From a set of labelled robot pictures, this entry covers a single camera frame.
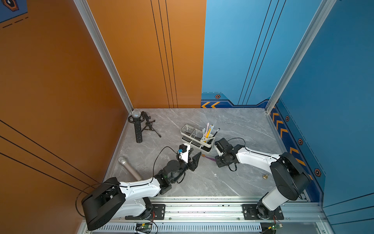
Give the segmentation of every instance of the white organizer caddy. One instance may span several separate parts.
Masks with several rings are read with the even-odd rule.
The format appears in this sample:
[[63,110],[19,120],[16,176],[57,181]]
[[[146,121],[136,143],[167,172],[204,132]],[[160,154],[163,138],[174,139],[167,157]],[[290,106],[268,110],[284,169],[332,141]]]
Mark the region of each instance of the white organizer caddy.
[[206,138],[201,130],[188,124],[182,127],[181,134],[182,141],[189,143],[192,147],[201,150],[206,154],[211,152],[215,139],[212,134],[209,134],[209,137]]

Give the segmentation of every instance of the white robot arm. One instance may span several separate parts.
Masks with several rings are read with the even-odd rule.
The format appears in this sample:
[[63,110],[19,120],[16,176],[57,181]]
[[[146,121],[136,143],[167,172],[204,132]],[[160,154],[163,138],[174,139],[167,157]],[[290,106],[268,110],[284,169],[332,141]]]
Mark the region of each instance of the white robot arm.
[[269,219],[275,209],[288,200],[295,201],[311,182],[310,177],[290,153],[267,154],[247,149],[243,145],[233,147],[225,138],[215,142],[218,167],[228,166],[236,171],[237,163],[249,164],[272,174],[276,187],[257,203],[257,217]]
[[88,230],[100,228],[112,218],[135,216],[148,219],[153,209],[149,197],[166,193],[187,170],[197,168],[201,152],[191,158],[192,150],[186,143],[180,145],[177,160],[169,161],[150,179],[118,182],[113,177],[98,186],[82,199]]

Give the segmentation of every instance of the orange wall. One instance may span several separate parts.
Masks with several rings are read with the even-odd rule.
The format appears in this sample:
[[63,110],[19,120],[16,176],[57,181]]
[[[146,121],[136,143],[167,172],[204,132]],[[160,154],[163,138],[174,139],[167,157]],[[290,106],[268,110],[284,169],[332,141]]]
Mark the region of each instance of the orange wall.
[[88,0],[135,108],[200,107],[206,0]]
[[[27,3],[28,13],[0,24],[0,120],[101,182],[126,108],[74,2]],[[2,122],[0,136],[83,182],[0,138],[5,155],[78,189],[95,183]],[[4,155],[0,172],[2,233],[76,232],[77,189]]]

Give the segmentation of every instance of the black tripod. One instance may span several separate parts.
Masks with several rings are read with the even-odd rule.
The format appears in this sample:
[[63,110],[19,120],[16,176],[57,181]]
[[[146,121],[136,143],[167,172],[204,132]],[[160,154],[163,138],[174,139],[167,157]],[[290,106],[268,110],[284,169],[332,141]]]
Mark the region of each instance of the black tripod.
[[145,127],[141,130],[142,132],[144,130],[149,130],[149,131],[154,131],[155,133],[157,133],[157,135],[159,135],[159,137],[161,137],[161,135],[156,132],[156,130],[152,127],[152,124],[156,121],[156,120],[152,120],[151,122],[149,122],[149,119],[151,118],[150,116],[147,115],[146,112],[142,111],[141,112],[141,115],[144,117],[145,119]]

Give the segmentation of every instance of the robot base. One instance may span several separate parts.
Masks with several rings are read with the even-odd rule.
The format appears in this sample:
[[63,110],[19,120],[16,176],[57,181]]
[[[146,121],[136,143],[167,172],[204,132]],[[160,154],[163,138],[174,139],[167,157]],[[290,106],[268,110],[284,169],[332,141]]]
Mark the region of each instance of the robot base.
[[[165,204],[153,204],[152,211],[154,211],[155,220],[164,220],[165,215]],[[140,216],[126,216],[125,220],[144,220]]]
[[[262,220],[257,216],[258,210],[256,209],[256,207],[257,207],[257,204],[243,204],[242,205],[245,220]],[[278,220],[284,219],[280,206],[278,206],[278,208],[274,210],[274,216],[275,216],[275,219],[278,219]]]

